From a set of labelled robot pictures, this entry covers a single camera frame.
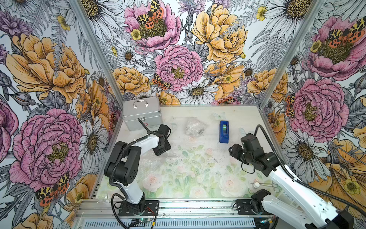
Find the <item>blue tape dispenser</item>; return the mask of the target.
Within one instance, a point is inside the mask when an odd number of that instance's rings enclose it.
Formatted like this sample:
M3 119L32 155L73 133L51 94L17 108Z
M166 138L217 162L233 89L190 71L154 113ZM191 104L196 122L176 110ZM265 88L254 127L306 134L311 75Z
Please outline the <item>blue tape dispenser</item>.
M229 122L228 121L220 121L219 125L219 142L220 143L229 143Z

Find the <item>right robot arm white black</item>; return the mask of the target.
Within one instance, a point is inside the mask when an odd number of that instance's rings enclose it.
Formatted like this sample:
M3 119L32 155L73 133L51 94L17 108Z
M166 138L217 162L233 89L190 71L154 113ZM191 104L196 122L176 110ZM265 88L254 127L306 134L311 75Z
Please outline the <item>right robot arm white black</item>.
M366 196L366 169L359 168L353 160L350 166L342 163L330 164L330 181L324 179L311 186L301 181L277 155L276 151L266 153L255 134L247 134L242 144L229 148L230 156L255 171L263 173L279 185L299 205L299 209L286 204L261 189L251 196L250 203L236 202L239 214L251 211L262 215L271 213L288 219L296 229L351 229L354 214L366 217L366 207L356 202Z

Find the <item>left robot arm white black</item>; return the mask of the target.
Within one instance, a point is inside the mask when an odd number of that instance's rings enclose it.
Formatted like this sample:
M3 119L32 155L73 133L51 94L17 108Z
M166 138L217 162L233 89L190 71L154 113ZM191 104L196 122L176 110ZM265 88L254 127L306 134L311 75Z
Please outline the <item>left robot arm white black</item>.
M141 155L152 150L156 156L169 151L171 145L168 138L171 129L161 124L156 131L143 126L147 134L130 143L117 142L104 168L104 175L109 178L109 185L117 187L125 200L121 207L126 216L143 214L148 209L144 192L139 188L135 178L138 174Z

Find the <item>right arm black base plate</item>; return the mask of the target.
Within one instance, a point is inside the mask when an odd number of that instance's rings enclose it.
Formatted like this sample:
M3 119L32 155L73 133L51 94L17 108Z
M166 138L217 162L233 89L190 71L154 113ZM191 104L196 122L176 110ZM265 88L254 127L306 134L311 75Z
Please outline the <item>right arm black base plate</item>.
M255 199L237 199L235 205L239 215L263 215L266 213L262 203Z

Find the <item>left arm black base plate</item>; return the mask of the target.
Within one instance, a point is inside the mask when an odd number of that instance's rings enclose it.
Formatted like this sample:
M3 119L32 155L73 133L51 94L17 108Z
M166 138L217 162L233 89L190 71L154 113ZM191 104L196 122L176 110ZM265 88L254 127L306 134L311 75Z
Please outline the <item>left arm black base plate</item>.
M124 200L119 207L118 216L157 216L159 212L159 204L159 200L142 200L141 203L136 205Z

